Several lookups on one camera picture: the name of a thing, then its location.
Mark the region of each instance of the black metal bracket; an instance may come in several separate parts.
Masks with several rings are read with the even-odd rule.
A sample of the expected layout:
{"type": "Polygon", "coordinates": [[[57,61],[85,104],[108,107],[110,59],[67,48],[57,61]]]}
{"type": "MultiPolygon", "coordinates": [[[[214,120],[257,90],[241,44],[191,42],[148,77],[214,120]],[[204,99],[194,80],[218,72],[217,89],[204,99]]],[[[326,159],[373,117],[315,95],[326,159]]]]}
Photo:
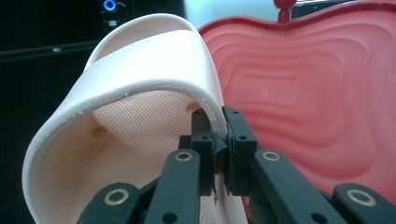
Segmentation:
{"type": "Polygon", "coordinates": [[[216,190],[217,170],[229,194],[250,197],[255,224],[395,223],[396,207],[377,192],[343,184],[333,196],[323,193],[285,154],[262,149],[240,111],[224,107],[223,113],[226,143],[212,132],[205,111],[194,111],[191,135],[180,136],[180,149],[169,154],[158,180],[142,189],[105,187],[78,223],[199,223],[200,196],[216,190]]]}

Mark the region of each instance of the blue light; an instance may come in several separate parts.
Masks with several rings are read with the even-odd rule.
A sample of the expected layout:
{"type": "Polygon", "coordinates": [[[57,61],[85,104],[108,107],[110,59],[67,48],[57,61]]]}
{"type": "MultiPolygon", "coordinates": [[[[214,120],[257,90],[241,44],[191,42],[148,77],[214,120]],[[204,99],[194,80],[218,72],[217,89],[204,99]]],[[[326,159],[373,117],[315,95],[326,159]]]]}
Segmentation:
{"type": "Polygon", "coordinates": [[[105,10],[107,11],[112,11],[114,9],[116,9],[116,2],[114,0],[106,0],[103,3],[103,7],[105,8],[105,10]]]}

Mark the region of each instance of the white slipper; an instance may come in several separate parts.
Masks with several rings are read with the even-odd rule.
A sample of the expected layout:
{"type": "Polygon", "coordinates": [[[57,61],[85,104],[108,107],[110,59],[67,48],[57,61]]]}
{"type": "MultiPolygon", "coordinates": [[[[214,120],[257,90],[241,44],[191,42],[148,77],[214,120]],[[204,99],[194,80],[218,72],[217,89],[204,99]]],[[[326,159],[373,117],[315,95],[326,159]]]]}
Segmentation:
{"type": "MultiPolygon", "coordinates": [[[[93,51],[64,101],[30,144],[23,193],[36,223],[76,223],[101,188],[142,188],[158,177],[202,107],[226,136],[216,68],[184,19],[156,14],[123,24],[93,51]]],[[[201,200],[201,223],[247,223],[218,178],[219,201],[201,200]]]]}

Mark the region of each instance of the perforated lining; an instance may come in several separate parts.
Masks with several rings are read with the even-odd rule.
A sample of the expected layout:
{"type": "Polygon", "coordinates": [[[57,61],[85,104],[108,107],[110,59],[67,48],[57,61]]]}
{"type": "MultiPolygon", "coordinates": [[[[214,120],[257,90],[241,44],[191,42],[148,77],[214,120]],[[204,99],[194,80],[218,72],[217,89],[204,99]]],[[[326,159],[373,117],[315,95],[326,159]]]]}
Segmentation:
{"type": "MultiPolygon", "coordinates": [[[[75,223],[104,186],[124,182],[142,188],[157,178],[178,136],[191,134],[191,104],[196,103],[178,92],[151,91],[79,119],[43,160],[39,179],[47,187],[34,197],[47,206],[38,214],[52,223],[75,223]]],[[[213,197],[202,197],[201,223],[218,223],[213,197]]]]}

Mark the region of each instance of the wavy ridged surface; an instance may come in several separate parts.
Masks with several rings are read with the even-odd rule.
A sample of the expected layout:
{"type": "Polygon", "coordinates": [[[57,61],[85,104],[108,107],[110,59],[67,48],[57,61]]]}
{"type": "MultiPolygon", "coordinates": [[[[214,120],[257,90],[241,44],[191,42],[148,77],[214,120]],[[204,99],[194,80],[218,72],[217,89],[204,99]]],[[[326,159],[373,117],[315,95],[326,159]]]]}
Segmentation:
{"type": "Polygon", "coordinates": [[[321,189],[361,183],[396,203],[396,12],[286,30],[241,19],[201,34],[225,104],[263,147],[285,152],[321,189]]]}

